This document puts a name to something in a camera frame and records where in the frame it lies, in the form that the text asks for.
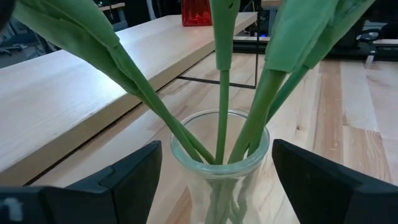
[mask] red vase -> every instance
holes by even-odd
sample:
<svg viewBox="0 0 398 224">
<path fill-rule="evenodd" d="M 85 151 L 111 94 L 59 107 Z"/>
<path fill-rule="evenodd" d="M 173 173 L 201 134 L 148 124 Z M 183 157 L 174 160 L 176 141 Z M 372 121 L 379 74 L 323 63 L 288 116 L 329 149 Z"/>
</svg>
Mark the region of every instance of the red vase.
<svg viewBox="0 0 398 224">
<path fill-rule="evenodd" d="M 181 12 L 183 26 L 211 26 L 209 0 L 181 0 Z"/>
</svg>

